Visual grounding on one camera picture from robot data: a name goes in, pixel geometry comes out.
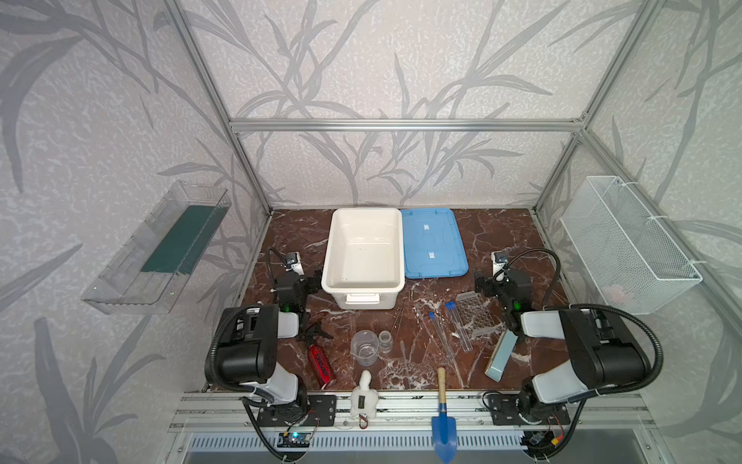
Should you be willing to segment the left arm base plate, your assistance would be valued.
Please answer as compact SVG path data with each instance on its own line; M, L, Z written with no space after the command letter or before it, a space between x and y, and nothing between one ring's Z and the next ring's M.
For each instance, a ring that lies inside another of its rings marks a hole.
M337 412L337 396L309 394L297 402L261 409L257 423L260 427L315 426L329 427L334 425Z

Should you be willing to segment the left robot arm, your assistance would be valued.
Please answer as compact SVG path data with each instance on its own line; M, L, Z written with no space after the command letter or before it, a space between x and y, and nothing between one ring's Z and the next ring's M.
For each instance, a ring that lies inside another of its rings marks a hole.
M208 350L204 373L209 386L242 392L247 404L282 412L305 413L305 382L277 361L278 342L295 338L313 342L324 332L309 326L306 302L319 292L322 273L288 271L274 282L276 301L224 309Z

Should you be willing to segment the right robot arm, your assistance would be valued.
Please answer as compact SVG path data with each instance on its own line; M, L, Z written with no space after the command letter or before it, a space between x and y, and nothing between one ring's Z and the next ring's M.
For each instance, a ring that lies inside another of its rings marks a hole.
M533 283L502 267L475 274L475 292L504 309L505 332L485 375L500 381L517 343L527 338L562 340L568 360L523 381L514 402L525 423L538 425L568 403L641 390L660 375L665 361L655 332L638 317L609 305L533 307Z

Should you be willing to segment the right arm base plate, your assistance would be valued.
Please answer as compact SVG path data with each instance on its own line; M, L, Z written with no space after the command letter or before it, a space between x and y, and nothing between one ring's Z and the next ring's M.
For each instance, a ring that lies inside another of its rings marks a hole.
M490 413L494 425L570 425L571 419L564 403L538 404L522 412L518 394L489 391L482 395L482 403Z

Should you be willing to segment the clear acrylic test tube rack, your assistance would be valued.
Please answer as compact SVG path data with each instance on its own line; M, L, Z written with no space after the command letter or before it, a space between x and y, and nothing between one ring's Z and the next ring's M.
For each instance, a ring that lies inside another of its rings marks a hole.
M470 339L487 338L504 330L504 323L494 315L492 301L477 292L459 294L455 301L463 329Z

